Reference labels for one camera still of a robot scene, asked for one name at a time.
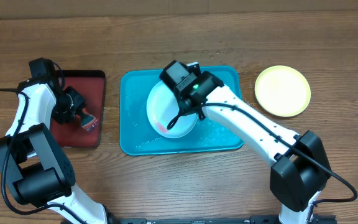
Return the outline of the green-rimmed plate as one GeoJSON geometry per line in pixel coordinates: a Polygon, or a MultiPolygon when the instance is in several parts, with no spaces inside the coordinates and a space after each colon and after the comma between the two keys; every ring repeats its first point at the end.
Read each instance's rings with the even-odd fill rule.
{"type": "Polygon", "coordinates": [[[299,115],[311,100],[307,79],[298,70],[284,65],[263,70],[255,81],[254,93],[265,111],[284,118],[299,115]]]}

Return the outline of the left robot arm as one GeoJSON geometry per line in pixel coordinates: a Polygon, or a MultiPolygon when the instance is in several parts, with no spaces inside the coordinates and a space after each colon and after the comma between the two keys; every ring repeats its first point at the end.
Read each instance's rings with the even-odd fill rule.
{"type": "Polygon", "coordinates": [[[70,223],[117,223],[101,203],[76,184],[73,166],[50,132],[52,119],[80,117],[85,129],[96,118],[71,86],[22,82],[11,90],[19,99],[17,113],[0,138],[1,195],[16,214],[53,210],[70,223]]]}

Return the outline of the green and orange sponge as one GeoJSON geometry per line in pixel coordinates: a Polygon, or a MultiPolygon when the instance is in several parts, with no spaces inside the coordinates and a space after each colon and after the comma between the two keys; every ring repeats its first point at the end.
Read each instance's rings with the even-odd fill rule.
{"type": "Polygon", "coordinates": [[[98,126],[98,119],[90,114],[86,108],[83,108],[80,112],[78,112],[78,116],[80,117],[81,127],[85,131],[91,131],[98,126]]]}

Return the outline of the light blue plate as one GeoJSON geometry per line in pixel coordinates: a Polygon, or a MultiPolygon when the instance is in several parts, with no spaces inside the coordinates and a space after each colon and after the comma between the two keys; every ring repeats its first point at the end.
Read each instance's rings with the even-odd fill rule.
{"type": "Polygon", "coordinates": [[[181,138],[188,134],[198,120],[197,115],[179,117],[172,129],[169,122],[178,114],[179,107],[171,89],[159,81],[150,91],[146,104],[147,118],[153,129],[165,138],[181,138]]]}

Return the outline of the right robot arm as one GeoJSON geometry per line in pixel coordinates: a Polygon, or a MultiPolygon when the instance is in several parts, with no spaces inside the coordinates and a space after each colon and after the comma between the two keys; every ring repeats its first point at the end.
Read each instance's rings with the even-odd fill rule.
{"type": "Polygon", "coordinates": [[[281,202],[279,223],[314,223],[319,195],[331,167],[319,136],[303,135],[269,120],[239,99],[210,72],[175,78],[170,89],[179,116],[196,113],[230,130],[248,144],[270,168],[270,190],[281,202]]]}

